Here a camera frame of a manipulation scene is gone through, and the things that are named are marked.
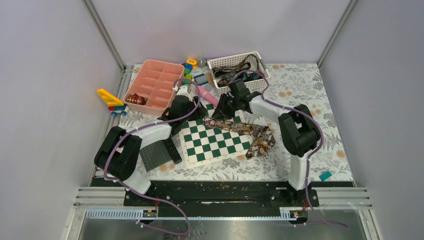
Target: green and white checkered board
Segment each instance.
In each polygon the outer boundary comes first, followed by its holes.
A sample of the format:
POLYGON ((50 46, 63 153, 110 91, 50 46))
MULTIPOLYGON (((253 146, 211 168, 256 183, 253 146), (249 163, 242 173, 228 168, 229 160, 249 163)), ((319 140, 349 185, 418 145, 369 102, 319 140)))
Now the green and white checkered board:
MULTIPOLYGON (((212 116, 214 106, 208 103, 205 107, 209 116, 212 116)), ((244 122, 243 113, 237 111, 233 120, 244 122)), ((185 122, 179 136, 186 168, 245 155, 253 142, 253 138, 248 135, 205 127, 203 119, 185 122)))

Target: pink plastic organizer box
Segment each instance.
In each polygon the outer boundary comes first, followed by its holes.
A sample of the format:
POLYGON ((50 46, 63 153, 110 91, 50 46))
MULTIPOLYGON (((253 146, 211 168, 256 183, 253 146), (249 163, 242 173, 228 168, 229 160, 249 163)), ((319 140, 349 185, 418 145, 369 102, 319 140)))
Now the pink plastic organizer box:
POLYGON ((176 92, 175 80, 182 77, 184 66, 164 61, 146 60, 138 71, 132 85, 128 88, 123 101, 133 111, 161 116, 171 105, 176 92), (146 99, 145 105, 127 102, 130 95, 137 94, 146 99))

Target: white plastic basket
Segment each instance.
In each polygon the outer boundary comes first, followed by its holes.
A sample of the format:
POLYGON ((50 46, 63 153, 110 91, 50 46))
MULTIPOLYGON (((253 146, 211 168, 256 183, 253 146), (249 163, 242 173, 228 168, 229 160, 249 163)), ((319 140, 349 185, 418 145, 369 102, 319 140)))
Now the white plastic basket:
MULTIPOLYGON (((211 59, 207 62, 207 66, 209 67, 210 74, 212 75, 212 78, 213 78, 213 84, 215 84, 215 88, 218 91, 218 95, 226 94, 228 91, 230 91, 230 88, 227 87, 227 86, 218 87, 217 82, 219 82, 220 79, 219 78, 218 78, 218 80, 215 79, 214 73, 212 72, 212 68, 237 65, 237 64, 241 63, 245 59, 245 57, 249 54, 255 55, 257 57, 258 61, 259 61, 259 69, 256 69, 255 68, 256 59, 252 56, 248 57, 246 59, 246 62, 251 63, 252 67, 250 68, 250 70, 259 70, 265 75, 266 78, 270 77, 270 72, 268 71, 267 67, 265 66, 261 55, 257 51, 252 51, 252 52, 237 54, 237 55, 233 55, 233 56, 226 56, 226 57, 211 59)), ((246 87, 250 90, 250 92, 262 91, 267 86, 267 83, 265 82, 265 80, 263 78, 258 79, 258 80, 254 80, 254 81, 248 81, 245 84, 246 84, 246 87)))

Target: floral tablecloth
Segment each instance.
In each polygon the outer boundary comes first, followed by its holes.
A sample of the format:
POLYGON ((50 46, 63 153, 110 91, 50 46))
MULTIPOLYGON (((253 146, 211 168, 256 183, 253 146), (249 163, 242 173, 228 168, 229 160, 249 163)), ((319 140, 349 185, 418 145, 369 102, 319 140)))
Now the floral tablecloth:
MULTIPOLYGON (((270 72, 270 88, 265 93, 265 97, 288 107, 307 105, 323 130, 324 146, 311 159, 311 180, 320 181, 319 176, 330 171, 332 176, 327 181, 353 181, 352 171, 317 64, 267 64, 266 66, 270 72)), ((193 70, 192 75, 196 76, 207 70, 207 67, 198 67, 193 70)), ((219 98, 212 84, 206 84, 203 87, 217 99, 219 98)), ((121 116, 119 126, 131 130, 152 123, 156 118, 153 115, 129 111, 126 116, 121 116)), ((195 168, 185 168, 184 162, 175 165, 170 161, 146 172, 139 156, 137 169, 149 180, 285 181, 290 172, 290 154, 284 148, 278 124, 255 114, 245 113, 244 118, 248 123, 269 126, 272 129, 276 143, 266 157, 254 157, 247 160, 245 156, 237 156, 195 168)), ((172 140, 182 155, 179 134, 172 140)))

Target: black remote control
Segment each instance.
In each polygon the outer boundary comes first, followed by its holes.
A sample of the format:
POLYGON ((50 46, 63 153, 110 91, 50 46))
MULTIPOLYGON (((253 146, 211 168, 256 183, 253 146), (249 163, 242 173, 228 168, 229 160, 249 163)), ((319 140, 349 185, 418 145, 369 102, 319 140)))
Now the black remote control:
POLYGON ((171 159, 173 160, 174 164, 179 164, 183 161, 180 154, 178 153, 177 148, 175 147, 174 142, 171 138, 168 138, 166 140, 163 140, 163 143, 166 146, 166 149, 168 149, 168 153, 171 156, 171 159))

